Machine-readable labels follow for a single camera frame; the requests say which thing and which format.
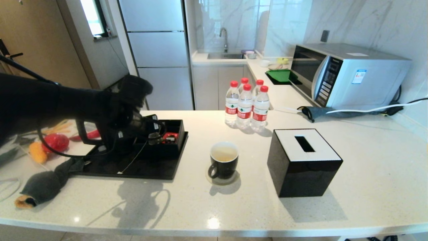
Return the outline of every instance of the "refrigerator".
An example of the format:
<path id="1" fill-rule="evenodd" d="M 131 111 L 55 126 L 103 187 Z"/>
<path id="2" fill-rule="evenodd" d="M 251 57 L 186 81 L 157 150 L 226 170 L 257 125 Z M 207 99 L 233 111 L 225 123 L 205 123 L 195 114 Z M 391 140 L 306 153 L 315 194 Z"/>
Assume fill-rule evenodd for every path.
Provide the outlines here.
<path id="1" fill-rule="evenodd" d="M 150 110 L 194 110 L 181 0 L 119 0 L 138 74 L 153 85 Z"/>

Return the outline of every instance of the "black coffee mug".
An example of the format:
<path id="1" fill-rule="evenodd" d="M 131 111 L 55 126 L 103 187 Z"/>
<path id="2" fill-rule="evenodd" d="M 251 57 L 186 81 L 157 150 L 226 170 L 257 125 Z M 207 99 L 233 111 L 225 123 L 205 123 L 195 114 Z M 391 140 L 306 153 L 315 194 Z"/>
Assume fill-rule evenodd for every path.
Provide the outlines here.
<path id="1" fill-rule="evenodd" d="M 238 148 L 230 142 L 219 142 L 211 147 L 211 166 L 208 176 L 211 178 L 231 178 L 238 165 Z"/>

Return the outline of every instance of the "white quartz countertop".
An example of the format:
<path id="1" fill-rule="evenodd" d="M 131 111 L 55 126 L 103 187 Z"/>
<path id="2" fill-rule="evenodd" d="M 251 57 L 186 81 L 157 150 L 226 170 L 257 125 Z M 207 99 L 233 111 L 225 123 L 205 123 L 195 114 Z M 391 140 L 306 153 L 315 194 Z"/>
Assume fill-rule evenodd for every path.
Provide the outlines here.
<path id="1" fill-rule="evenodd" d="M 310 123 L 281 112 L 282 106 L 310 103 L 292 86 L 272 85 L 259 60 L 211 61 L 206 55 L 194 55 L 193 64 L 248 64 L 256 79 L 265 80 L 275 110 L 269 111 L 263 133 L 231 129 L 223 111 L 143 111 L 182 119 L 189 132 L 173 181 L 75 176 L 55 199 L 32 210 L 15 208 L 18 193 L 0 202 L 0 223 L 162 236 L 371 237 L 428 231 L 427 146 L 418 136 L 388 117 L 321 117 Z M 322 197 L 276 195 L 267 168 L 272 131 L 298 128 L 316 128 L 344 161 Z M 220 141 L 233 142 L 240 151 L 240 179 L 228 186 L 206 178 L 210 147 Z M 69 153 L 86 154 L 90 148 L 73 143 Z M 64 160 L 47 166 L 53 169 Z M 18 161 L 32 172 L 43 171 L 28 157 Z M 14 175 L 8 167 L 0 169 L 2 179 Z"/>

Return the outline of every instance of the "black tissue box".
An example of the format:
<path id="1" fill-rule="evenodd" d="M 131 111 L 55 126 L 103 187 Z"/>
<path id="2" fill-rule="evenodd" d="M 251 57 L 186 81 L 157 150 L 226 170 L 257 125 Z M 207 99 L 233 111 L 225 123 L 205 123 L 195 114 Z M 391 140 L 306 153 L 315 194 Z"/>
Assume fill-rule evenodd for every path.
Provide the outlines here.
<path id="1" fill-rule="evenodd" d="M 342 162 L 315 129 L 273 131 L 267 165 L 279 197 L 322 196 Z"/>

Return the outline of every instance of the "green tray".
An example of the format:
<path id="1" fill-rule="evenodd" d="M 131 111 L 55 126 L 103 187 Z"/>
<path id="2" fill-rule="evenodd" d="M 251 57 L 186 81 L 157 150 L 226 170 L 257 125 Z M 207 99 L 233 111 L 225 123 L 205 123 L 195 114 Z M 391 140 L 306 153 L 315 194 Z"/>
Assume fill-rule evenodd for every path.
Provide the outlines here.
<path id="1" fill-rule="evenodd" d="M 290 77 L 289 69 L 268 70 L 266 73 L 278 82 L 290 82 L 288 79 Z"/>

